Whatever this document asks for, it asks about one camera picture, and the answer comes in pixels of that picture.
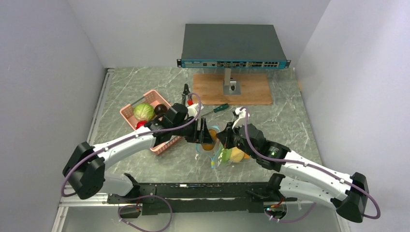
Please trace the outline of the brown potato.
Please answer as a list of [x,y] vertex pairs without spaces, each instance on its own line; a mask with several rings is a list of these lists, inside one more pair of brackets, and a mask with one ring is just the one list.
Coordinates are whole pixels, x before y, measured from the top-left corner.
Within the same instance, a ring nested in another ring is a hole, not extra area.
[[201,144],[202,149],[205,151],[214,149],[217,143],[217,131],[215,129],[209,129],[208,132],[210,136]]

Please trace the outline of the clear zip top bag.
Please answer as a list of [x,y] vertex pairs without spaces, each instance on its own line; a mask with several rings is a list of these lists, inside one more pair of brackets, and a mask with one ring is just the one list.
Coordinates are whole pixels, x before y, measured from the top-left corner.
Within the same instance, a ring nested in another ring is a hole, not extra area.
[[204,156],[210,159],[210,167],[216,169],[222,165],[234,165],[235,163],[248,162],[250,156],[238,148],[234,147],[226,149],[223,147],[222,142],[216,138],[216,134],[221,132],[221,128],[218,125],[208,126],[209,132],[214,139],[214,143],[211,144],[197,144],[196,156]]

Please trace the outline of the red round fruit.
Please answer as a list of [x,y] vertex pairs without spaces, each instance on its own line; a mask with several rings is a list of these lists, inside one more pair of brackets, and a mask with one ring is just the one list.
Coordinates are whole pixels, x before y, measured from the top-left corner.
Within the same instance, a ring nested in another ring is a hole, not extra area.
[[146,120],[141,120],[141,121],[137,122],[137,124],[135,126],[135,129],[136,130],[139,129],[140,127],[144,126],[146,123],[147,123]]

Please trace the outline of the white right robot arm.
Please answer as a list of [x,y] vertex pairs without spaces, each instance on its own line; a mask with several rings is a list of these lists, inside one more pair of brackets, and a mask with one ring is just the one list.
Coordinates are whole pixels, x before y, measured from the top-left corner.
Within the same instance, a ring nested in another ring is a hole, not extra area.
[[285,145],[267,140],[253,124],[217,133],[224,148],[238,148],[265,169],[274,170],[266,186],[269,199],[299,198],[334,209],[351,222],[361,223],[368,200],[366,177],[343,174],[318,165]]

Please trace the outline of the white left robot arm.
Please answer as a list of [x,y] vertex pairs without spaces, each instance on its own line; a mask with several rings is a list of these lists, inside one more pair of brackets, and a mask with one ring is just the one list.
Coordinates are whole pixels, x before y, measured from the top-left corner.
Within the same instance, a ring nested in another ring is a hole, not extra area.
[[138,199],[140,184],[130,174],[110,174],[106,169],[142,150],[150,150],[176,137],[188,143],[210,144],[214,140],[208,132],[206,119],[199,117],[203,106],[189,107],[175,103],[166,114],[146,123],[137,130],[97,145],[79,144],[63,169],[63,186],[70,184],[73,193],[61,189],[63,197],[77,195],[88,199],[96,193],[111,193],[125,202]]

